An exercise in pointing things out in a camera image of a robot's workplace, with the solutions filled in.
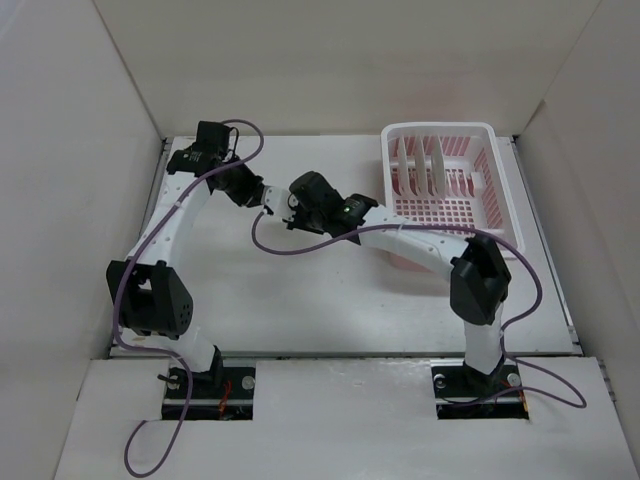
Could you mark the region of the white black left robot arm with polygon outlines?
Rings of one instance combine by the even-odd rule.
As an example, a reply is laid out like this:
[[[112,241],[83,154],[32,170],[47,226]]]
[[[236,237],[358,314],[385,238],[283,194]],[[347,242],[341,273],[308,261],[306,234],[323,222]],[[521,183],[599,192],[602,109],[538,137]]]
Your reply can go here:
[[[236,149],[243,119],[201,121],[194,142],[168,160],[155,208],[139,240],[106,271],[113,337],[123,350],[166,355],[204,397],[223,387],[220,350],[192,326],[194,302],[179,260],[200,210],[216,191],[241,206],[260,202],[261,178]]]

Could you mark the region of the orange sunburst plate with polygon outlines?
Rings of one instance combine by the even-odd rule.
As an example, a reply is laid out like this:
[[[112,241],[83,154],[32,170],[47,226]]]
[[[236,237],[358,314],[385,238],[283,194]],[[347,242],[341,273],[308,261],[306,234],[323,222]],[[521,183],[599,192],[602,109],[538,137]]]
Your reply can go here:
[[[405,197],[409,197],[412,195],[410,188],[410,177],[407,163],[407,154],[406,154],[406,146],[405,141],[402,136],[398,138],[398,146],[397,146],[397,160],[398,160],[398,183],[399,183],[399,191]]]

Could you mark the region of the green red rimmed plate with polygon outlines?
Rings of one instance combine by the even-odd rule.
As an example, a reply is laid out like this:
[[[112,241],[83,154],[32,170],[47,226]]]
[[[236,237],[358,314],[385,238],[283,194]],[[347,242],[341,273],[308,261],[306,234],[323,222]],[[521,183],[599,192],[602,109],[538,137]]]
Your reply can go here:
[[[442,144],[437,135],[432,137],[431,163],[434,189],[437,195],[443,198],[446,192],[446,170]]]

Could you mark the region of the white plate grey floral emblem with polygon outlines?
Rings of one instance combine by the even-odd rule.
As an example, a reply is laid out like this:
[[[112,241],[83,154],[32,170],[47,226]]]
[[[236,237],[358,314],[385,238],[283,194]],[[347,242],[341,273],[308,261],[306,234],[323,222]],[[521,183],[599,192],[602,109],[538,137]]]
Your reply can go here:
[[[414,164],[417,176],[417,188],[421,196],[428,195],[428,178],[423,138],[416,134],[414,142]]]

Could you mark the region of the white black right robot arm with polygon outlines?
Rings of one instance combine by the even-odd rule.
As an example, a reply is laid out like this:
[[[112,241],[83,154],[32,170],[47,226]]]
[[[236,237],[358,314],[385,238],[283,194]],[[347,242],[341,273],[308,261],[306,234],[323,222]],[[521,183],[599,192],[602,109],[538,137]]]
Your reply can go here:
[[[439,275],[449,285],[449,305],[463,321],[465,353],[462,381],[472,396],[497,387],[504,364],[500,327],[511,273],[496,241],[486,235],[462,238],[453,228],[431,231],[377,201],[341,196],[317,172],[290,185],[290,227],[349,240],[394,254]]]

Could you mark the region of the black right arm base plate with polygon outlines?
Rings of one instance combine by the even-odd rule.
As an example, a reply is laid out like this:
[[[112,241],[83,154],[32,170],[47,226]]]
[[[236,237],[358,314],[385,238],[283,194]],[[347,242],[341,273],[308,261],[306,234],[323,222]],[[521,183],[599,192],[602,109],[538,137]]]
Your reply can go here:
[[[465,364],[434,364],[432,384],[439,420],[528,420],[518,367],[503,364],[485,376]]]

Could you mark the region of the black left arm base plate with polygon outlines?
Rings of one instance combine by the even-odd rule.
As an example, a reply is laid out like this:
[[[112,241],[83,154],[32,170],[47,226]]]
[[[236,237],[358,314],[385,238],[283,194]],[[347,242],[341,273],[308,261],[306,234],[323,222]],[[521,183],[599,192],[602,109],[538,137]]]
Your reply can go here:
[[[187,395],[183,369],[171,367],[158,379],[166,384],[161,406],[163,420],[178,420]],[[224,366],[219,385],[203,375],[194,375],[194,386],[186,420],[249,421],[253,419],[256,368],[249,365]]]

